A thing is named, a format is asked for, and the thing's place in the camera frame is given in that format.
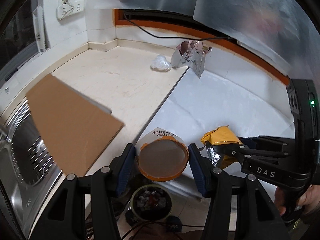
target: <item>tile floor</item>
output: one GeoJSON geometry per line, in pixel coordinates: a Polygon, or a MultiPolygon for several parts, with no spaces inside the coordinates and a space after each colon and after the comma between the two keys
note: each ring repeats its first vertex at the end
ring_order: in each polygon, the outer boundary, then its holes
{"type": "MultiPolygon", "coordinates": [[[[180,195],[172,194],[172,212],[171,215],[179,217],[182,224],[185,225],[199,225],[204,226],[207,219],[207,214],[210,205],[210,199],[202,198],[200,201],[186,198],[180,195]]],[[[236,212],[234,201],[232,203],[231,216],[230,216],[230,225],[229,230],[236,230],[236,212]]],[[[118,229],[120,236],[122,237],[127,231],[131,229],[129,224],[125,221],[124,212],[121,214],[120,219],[118,220],[118,229]]],[[[188,228],[182,227],[182,233],[192,231],[192,230],[201,230],[202,228],[188,228]]],[[[133,236],[134,233],[130,233],[126,240],[130,236],[133,236]]]]}

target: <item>sink basin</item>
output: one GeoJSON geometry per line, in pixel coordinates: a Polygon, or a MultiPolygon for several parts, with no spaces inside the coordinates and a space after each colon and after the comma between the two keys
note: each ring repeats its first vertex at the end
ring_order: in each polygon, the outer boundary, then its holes
{"type": "Polygon", "coordinates": [[[28,238],[44,200],[62,171],[41,139],[27,101],[6,128],[8,135],[0,143],[0,178],[28,238]]]}

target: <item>orange window frame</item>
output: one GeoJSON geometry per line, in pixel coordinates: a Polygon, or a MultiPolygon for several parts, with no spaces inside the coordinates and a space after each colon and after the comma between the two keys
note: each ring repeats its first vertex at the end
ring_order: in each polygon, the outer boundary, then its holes
{"type": "MultiPolygon", "coordinates": [[[[115,26],[117,25],[132,25],[128,21],[126,21],[123,18],[122,10],[121,9],[114,9],[114,19],[115,19],[115,26]]],[[[191,35],[198,38],[207,38],[214,35],[202,32],[199,30],[195,30],[192,28],[175,25],[175,24],[169,24],[169,23],[162,23],[162,22],[154,22],[154,21],[141,21],[141,20],[133,20],[134,23],[138,24],[139,26],[143,27],[152,27],[152,28],[158,28],[158,29],[164,29],[169,31],[174,31],[177,33],[183,33],[187,35],[191,35]]],[[[277,78],[279,81],[281,81],[284,85],[289,84],[289,78],[288,76],[283,75],[279,70],[277,70],[275,67],[270,65],[268,62],[263,60],[262,58],[258,57],[257,55],[253,54],[252,52],[248,51],[247,49],[234,44],[227,40],[212,40],[211,42],[220,45],[222,47],[225,47],[226,49],[229,49],[242,57],[247,58],[248,60],[254,62],[258,66],[260,66],[262,69],[264,69],[266,72],[277,78]]]]}

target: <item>human hand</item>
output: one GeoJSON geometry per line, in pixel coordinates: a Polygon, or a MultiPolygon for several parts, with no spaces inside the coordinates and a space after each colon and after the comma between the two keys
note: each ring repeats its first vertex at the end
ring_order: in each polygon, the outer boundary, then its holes
{"type": "MultiPolygon", "coordinates": [[[[280,216],[284,215],[286,212],[286,207],[284,206],[285,194],[284,191],[277,187],[275,192],[274,204],[278,208],[280,216]]],[[[303,214],[306,215],[315,211],[320,207],[320,186],[311,185],[307,191],[298,199],[298,206],[304,206],[305,209],[303,214]]]]}

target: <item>power outlet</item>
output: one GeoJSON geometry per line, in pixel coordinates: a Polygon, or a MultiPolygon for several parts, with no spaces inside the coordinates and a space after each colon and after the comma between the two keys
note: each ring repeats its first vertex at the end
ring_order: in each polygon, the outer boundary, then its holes
{"type": "Polygon", "coordinates": [[[83,0],[59,0],[59,6],[57,8],[57,18],[60,21],[65,17],[82,12],[83,10],[83,0]]]}

